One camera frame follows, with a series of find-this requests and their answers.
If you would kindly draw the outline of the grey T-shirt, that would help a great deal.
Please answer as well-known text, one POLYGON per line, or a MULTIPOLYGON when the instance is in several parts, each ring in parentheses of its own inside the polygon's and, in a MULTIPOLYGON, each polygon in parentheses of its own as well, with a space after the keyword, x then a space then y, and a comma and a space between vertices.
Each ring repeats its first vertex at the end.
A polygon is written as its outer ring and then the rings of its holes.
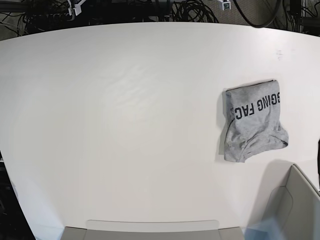
POLYGON ((225 92, 225 104, 224 160, 244 163, 257 154, 288 146, 289 135, 280 122, 277 80, 229 89, 225 92))

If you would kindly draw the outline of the grey chair right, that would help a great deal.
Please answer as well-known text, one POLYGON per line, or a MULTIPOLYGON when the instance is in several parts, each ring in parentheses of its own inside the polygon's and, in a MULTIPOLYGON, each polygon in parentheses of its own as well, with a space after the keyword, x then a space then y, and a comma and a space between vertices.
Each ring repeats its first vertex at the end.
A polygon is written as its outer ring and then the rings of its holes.
POLYGON ((262 240, 320 238, 320 192, 297 165, 285 185, 271 192, 259 229, 262 240))

